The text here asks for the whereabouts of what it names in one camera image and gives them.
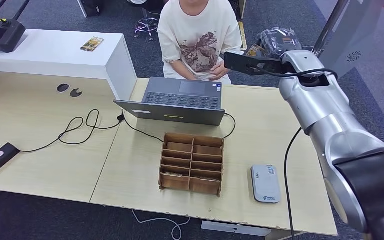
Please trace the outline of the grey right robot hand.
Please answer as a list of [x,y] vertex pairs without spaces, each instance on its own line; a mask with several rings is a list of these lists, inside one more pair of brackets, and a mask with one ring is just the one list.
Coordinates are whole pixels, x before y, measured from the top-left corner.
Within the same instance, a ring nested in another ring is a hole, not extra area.
[[302,45],[291,28],[273,27],[257,35],[257,45],[263,49],[263,55],[279,59],[284,53],[302,50]]

